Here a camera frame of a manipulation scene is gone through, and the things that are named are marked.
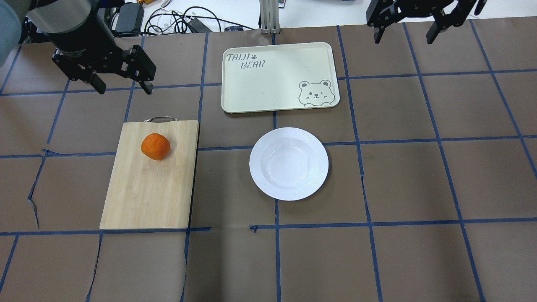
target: orange fruit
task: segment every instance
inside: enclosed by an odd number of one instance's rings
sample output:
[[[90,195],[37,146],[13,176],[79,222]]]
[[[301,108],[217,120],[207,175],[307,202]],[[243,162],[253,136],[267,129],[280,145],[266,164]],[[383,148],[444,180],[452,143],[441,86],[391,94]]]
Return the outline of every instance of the orange fruit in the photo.
[[[142,153],[150,159],[159,161],[170,151],[170,141],[158,133],[146,136],[142,141]]]

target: bear illustration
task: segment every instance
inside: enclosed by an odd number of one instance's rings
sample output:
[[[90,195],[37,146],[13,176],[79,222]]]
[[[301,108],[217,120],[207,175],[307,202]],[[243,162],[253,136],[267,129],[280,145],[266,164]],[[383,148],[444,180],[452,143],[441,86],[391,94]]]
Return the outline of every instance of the bear illustration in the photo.
[[[299,102],[304,107],[329,106],[336,99],[330,87],[330,81],[322,80],[320,83],[302,81],[300,86]]]

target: table surface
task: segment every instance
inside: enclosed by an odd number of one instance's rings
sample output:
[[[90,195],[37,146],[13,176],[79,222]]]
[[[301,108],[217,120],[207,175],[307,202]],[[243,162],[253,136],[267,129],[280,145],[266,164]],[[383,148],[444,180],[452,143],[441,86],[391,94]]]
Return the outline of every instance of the table surface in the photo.
[[[50,44],[14,49],[0,68],[0,301],[179,301],[185,274],[183,301],[533,300],[536,25],[473,20],[433,45],[428,23],[379,45],[364,25],[117,39],[157,65],[149,96],[115,75],[104,95],[70,82]],[[226,49],[315,41],[332,46],[337,106],[222,111]],[[200,121],[190,226],[101,231],[122,124],[154,116]],[[288,126],[330,161],[296,202],[248,168],[255,142]]]

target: black cable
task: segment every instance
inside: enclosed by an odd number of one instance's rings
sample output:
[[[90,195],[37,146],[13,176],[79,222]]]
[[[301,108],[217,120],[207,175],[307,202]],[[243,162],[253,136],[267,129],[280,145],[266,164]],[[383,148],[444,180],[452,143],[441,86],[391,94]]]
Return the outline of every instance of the black cable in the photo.
[[[179,15],[179,16],[181,16],[181,17],[183,17],[183,20],[184,20],[184,18],[189,18],[189,19],[191,19],[192,17],[202,18],[202,19],[213,19],[213,20],[215,19],[214,17],[192,16],[192,15],[187,16],[187,15],[184,15],[184,14],[183,14],[183,15],[180,15],[180,14],[178,14],[178,13],[176,13],[176,14]],[[159,14],[156,14],[156,15],[155,15],[154,13],[152,13],[151,16],[149,17],[149,19],[148,19],[147,22],[146,22],[146,25],[145,25],[145,27],[144,27],[144,30],[147,32],[147,31],[149,31],[150,28],[152,28],[152,27],[156,27],[156,28],[159,28],[160,30],[164,31],[161,27],[159,27],[159,26],[157,26],[157,25],[154,25],[154,24],[151,24],[151,20],[152,20],[153,18],[156,18],[156,17],[159,17],[159,16],[172,16],[172,15],[173,15],[173,13],[159,13]],[[237,25],[237,26],[242,26],[242,27],[247,28],[247,29],[249,29],[249,30],[254,30],[254,28],[252,28],[252,27],[249,27],[249,26],[246,26],[246,25],[242,25],[242,24],[239,24],[239,23],[236,23],[236,22],[227,21],[227,20],[220,19],[220,18],[218,18],[218,20],[220,20],[220,21],[222,21],[222,22],[225,22],[225,23],[229,23],[229,24]]]
[[[201,6],[191,6],[189,8],[187,8],[185,10],[185,12],[183,13],[183,16],[186,16],[186,12],[188,12],[189,10],[192,10],[192,9],[202,9],[202,10],[206,10],[208,11],[210,14],[212,14],[214,16],[214,18],[216,19],[216,21],[218,22],[218,31],[221,32],[222,31],[222,25],[220,25],[220,19],[218,19],[218,17],[213,13],[211,12],[210,10],[206,9],[206,8],[203,8]]]

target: cable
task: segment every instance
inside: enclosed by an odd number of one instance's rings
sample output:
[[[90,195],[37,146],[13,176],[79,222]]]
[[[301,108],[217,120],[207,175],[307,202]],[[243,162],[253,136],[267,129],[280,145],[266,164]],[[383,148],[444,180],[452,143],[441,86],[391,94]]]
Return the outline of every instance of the cable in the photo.
[[[193,10],[193,9],[205,10],[205,11],[209,12],[210,14],[212,14],[213,17],[188,15],[187,14],[188,11]],[[160,18],[162,16],[171,16],[174,19],[174,21],[172,21],[170,25],[167,25],[166,28],[162,28],[162,27],[158,26],[159,20],[160,20]],[[156,17],[158,17],[157,25],[151,23],[151,21]],[[163,7],[160,7],[158,9],[156,9],[153,13],[151,13],[151,15],[149,16],[148,20],[146,21],[146,24],[144,26],[144,32],[150,32],[151,30],[153,30],[153,31],[155,31],[154,34],[168,34],[168,33],[164,33],[164,32],[169,30],[170,28],[172,28],[173,29],[172,33],[186,33],[186,31],[188,29],[188,27],[187,27],[188,22],[185,20],[185,18],[187,18],[187,19],[202,18],[202,19],[216,20],[218,22],[219,31],[222,31],[222,25],[221,25],[220,22],[225,22],[225,23],[229,23],[229,24],[233,24],[233,25],[237,25],[237,26],[242,26],[242,27],[247,28],[249,30],[254,30],[254,28],[249,27],[249,26],[245,26],[245,25],[242,25],[242,24],[239,24],[239,23],[236,23],[236,22],[231,22],[231,21],[227,21],[227,20],[224,20],[224,19],[220,19],[220,18],[218,18],[216,16],[215,13],[213,13],[209,9],[203,8],[201,6],[191,6],[191,7],[187,8],[184,11],[184,13],[180,13],[180,12],[177,12],[177,11],[174,11],[174,10],[166,10]]]
[[[183,14],[183,16],[186,15],[186,13],[189,11],[189,10],[192,10],[192,9],[202,9],[202,10],[206,10],[208,11],[210,14],[212,14],[214,16],[214,18],[216,19],[216,21],[218,22],[218,31],[221,32],[222,31],[222,25],[220,25],[220,19],[218,19],[218,17],[213,13],[211,12],[210,10],[206,9],[206,8],[203,8],[201,6],[191,6],[189,8],[187,8],[185,10],[185,13]]]
[[[149,17],[149,19],[147,20],[144,30],[145,30],[145,31],[149,31],[149,29],[152,28],[152,27],[156,27],[156,28],[159,28],[160,30],[162,30],[161,27],[159,27],[159,26],[154,25],[154,24],[151,23],[151,20],[152,20],[153,18],[159,17],[159,16],[161,16],[161,15],[164,15],[164,16],[171,16],[172,14],[171,14],[171,13],[161,13],[161,14],[157,14],[157,15],[152,15],[152,16]],[[187,15],[181,15],[181,17],[183,17],[183,18],[189,18],[189,19],[191,19],[192,17],[202,18],[202,19],[213,19],[213,20],[215,19],[214,17],[193,16],[193,15],[189,15],[189,16],[187,16]],[[224,23],[229,23],[229,24],[233,24],[233,25],[237,25],[237,26],[242,26],[242,27],[247,28],[247,29],[249,29],[249,30],[254,30],[254,29],[255,29],[255,28],[252,28],[252,27],[249,27],[249,26],[246,26],[246,25],[242,25],[242,24],[239,24],[239,23],[236,23],[236,22],[232,22],[232,21],[228,21],[228,20],[224,20],[224,19],[220,19],[220,18],[218,18],[218,20],[220,20],[220,21],[222,21],[222,22],[224,22]],[[174,23],[172,23],[170,26],[168,26],[168,27],[167,27],[166,29],[164,29],[163,31],[167,30],[168,28],[170,28],[170,27],[172,27],[172,26],[174,26]]]

